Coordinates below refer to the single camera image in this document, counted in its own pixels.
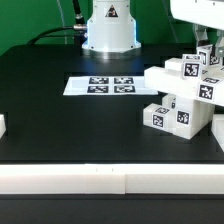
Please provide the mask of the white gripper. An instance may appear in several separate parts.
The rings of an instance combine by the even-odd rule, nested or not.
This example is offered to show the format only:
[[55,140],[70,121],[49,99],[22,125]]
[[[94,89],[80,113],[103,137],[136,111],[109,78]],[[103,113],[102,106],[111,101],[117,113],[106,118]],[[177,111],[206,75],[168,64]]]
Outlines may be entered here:
[[[195,23],[193,32],[196,46],[209,44],[207,28],[224,27],[224,0],[170,0],[170,9],[175,19]],[[215,55],[224,57],[224,31],[217,31]]]

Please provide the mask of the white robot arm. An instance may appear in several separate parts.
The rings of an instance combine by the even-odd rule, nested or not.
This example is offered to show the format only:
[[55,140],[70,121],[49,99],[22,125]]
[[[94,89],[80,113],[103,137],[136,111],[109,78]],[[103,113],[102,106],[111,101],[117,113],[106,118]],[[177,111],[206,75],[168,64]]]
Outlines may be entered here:
[[[193,24],[198,45],[208,43],[207,29],[218,31],[216,55],[224,57],[224,0],[169,0],[174,19]],[[93,0],[93,13],[87,21],[83,53],[104,59],[127,57],[140,51],[136,20],[130,13],[130,0]]]

